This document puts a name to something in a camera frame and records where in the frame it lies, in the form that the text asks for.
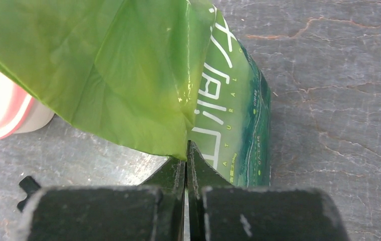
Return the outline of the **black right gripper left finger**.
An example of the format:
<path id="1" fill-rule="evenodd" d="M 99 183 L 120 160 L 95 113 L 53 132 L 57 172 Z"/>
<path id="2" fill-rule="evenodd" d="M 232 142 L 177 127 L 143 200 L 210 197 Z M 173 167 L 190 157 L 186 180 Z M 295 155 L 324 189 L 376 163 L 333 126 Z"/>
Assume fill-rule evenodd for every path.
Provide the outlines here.
<path id="1" fill-rule="evenodd" d="M 170 158 L 137 186 L 65 186 L 27 201 L 16 240 L 182 240 L 185 163 Z"/>

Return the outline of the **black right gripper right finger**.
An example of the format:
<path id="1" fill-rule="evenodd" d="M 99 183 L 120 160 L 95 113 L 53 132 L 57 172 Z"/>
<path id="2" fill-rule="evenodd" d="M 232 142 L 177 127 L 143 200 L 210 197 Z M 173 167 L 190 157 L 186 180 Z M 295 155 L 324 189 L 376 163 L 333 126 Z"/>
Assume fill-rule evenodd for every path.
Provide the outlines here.
<path id="1" fill-rule="evenodd" d="M 311 187 L 236 187 L 188 142 L 191 240 L 349 240 L 333 199 Z"/>

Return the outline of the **black bag clip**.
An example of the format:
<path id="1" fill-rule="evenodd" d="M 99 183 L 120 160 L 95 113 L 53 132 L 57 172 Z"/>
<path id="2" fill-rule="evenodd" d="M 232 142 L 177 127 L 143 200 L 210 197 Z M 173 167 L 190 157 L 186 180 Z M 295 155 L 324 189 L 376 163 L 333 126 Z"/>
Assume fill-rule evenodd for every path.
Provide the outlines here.
<path id="1" fill-rule="evenodd" d="M 23 212 L 27 202 L 41 189 L 41 185 L 32 176 L 26 176 L 19 182 L 19 187 L 26 193 L 25 199 L 17 203 L 17 209 Z"/>

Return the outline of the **green cat litter bag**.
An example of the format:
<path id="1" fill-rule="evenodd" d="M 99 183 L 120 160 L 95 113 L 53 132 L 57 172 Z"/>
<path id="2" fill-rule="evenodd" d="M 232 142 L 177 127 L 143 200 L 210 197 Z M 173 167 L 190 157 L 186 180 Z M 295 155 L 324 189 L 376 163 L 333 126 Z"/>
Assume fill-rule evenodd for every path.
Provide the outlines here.
<path id="1" fill-rule="evenodd" d="M 271 92 L 211 1 L 0 1 L 0 82 L 148 154 L 193 141 L 236 186 L 269 185 Z"/>

